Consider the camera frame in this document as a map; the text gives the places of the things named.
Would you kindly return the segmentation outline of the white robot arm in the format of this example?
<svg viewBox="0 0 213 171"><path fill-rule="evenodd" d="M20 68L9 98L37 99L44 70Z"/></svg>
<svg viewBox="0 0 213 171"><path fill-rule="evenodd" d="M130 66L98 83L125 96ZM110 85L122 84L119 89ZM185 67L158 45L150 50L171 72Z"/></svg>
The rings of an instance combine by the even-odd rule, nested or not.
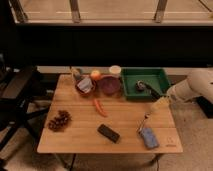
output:
<svg viewBox="0 0 213 171"><path fill-rule="evenodd" d="M193 69L187 77L171 86L165 96L157 99L152 110L171 103L186 103L195 99L208 118L213 118L213 69Z"/></svg>

